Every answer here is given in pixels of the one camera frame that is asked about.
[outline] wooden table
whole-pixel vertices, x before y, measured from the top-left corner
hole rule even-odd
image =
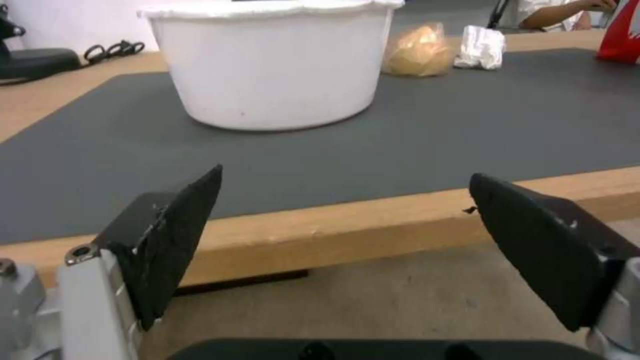
[[[508,51],[578,47],[595,50],[603,32],[509,35]],[[456,46],[458,39],[452,39]],[[166,71],[147,53],[0,88],[0,142],[118,74]],[[576,200],[603,221],[640,214],[640,167],[524,181],[540,192]],[[454,247],[489,239],[466,189],[212,220],[182,285]],[[35,264],[47,286],[68,249],[94,234],[0,247],[0,257]]]

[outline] white tissue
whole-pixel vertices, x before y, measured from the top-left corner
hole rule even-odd
[[[499,69],[502,66],[504,48],[504,35],[500,31],[466,26],[462,34],[460,55],[453,61],[453,66],[463,69]]]

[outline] metal screw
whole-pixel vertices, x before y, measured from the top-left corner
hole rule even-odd
[[[11,259],[0,259],[0,277],[13,277],[17,273],[15,263]]]
[[[92,243],[76,246],[65,255],[65,264],[72,266],[100,256],[100,249]]]

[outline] black foam pad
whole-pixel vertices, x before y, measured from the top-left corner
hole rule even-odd
[[[94,243],[118,258],[140,324],[164,314],[200,241],[222,181],[217,166],[177,195],[138,197]]]
[[[469,190],[500,250],[563,325],[592,326],[640,250],[570,200],[483,174]]]

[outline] white plastic basin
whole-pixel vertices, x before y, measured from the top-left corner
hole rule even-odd
[[[373,100],[403,0],[241,1],[148,6],[186,111],[227,129],[338,121]]]

